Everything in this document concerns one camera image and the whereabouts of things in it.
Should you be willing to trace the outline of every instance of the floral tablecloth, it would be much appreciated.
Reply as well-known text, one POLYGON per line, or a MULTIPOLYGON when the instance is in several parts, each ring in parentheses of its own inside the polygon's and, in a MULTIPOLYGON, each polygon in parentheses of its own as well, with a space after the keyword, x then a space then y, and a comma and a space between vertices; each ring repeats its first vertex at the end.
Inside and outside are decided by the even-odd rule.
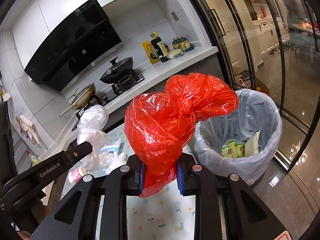
MULTIPOLYGON (((118 139, 123 140, 119 153, 124 152, 128 156, 134 154, 123 132, 124 124, 109 132, 107 144, 118 139)), ((186 145, 183 152, 193 154, 192 149, 186 145)), ((104 176, 100 168, 95 172, 89 172, 94 177, 104 176)), ((65 182, 61 198, 75 184, 65 182)), ((195 196, 183 197, 178 190, 177 181, 173 181, 159 193, 139 198, 127 197, 127 227, 129 240, 192 240, 194 239, 195 226, 195 196)), ((99 239, 101 212, 104 197, 101 198, 96 239, 99 239)))

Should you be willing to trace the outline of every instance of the blue gripper pad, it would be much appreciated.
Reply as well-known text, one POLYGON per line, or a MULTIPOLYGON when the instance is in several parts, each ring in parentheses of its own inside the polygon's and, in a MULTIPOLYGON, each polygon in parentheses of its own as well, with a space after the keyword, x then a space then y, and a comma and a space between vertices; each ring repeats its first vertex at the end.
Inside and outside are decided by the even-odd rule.
POLYGON ((177 161, 177 184, 178 189, 180 190, 180 195, 184 194, 184 181, 183 181, 183 172, 180 164, 180 160, 177 161))
POLYGON ((140 171, 139 171, 139 185, 138 185, 138 189, 139 189, 140 194, 142 193, 142 190, 144 188, 146 171, 147 171, 147 166, 142 163, 141 167, 140 167, 140 171))

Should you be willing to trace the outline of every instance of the black range hood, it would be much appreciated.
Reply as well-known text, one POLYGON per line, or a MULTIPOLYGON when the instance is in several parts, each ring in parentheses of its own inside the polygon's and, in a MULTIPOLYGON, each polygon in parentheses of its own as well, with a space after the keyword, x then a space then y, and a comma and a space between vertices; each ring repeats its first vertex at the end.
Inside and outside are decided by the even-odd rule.
POLYGON ((61 91, 89 64, 121 43, 97 0, 68 15, 44 40, 25 72, 37 84, 61 91))

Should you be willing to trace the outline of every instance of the metal screw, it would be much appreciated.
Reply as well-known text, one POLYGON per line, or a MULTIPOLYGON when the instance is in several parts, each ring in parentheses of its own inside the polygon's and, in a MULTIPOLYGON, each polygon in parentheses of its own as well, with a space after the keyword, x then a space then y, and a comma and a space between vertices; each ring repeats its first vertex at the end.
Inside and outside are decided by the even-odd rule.
POLYGON ((85 175, 82 179, 83 179, 84 182, 89 182, 89 181, 92 180, 92 176, 89 175, 89 174, 87 174, 87 175, 85 175))
POLYGON ((120 167, 120 171, 122 171, 122 172, 127 172, 129 170, 130 170, 130 167, 127 166, 127 165, 123 165, 123 166, 120 167))
POLYGON ((233 181, 238 181, 239 180, 239 176, 237 174, 231 174, 230 175, 230 179, 233 181))
POLYGON ((194 171, 201 171, 201 170, 202 170, 202 167, 201 167, 200 165, 193 165, 193 166, 192 166, 192 169, 193 169, 194 171))

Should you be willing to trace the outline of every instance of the trash can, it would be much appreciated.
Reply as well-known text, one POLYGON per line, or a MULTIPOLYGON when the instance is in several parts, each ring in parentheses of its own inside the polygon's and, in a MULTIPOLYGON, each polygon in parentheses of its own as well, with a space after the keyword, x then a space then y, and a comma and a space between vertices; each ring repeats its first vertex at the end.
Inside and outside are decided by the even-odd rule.
POLYGON ((249 186, 266 171, 276 153, 282 120, 273 100, 249 89, 236 91, 239 106, 231 114, 217 116, 196 124, 195 157, 217 175, 238 174, 249 186), (229 140, 246 141, 260 132, 259 153, 232 159, 223 157, 221 147, 229 140))

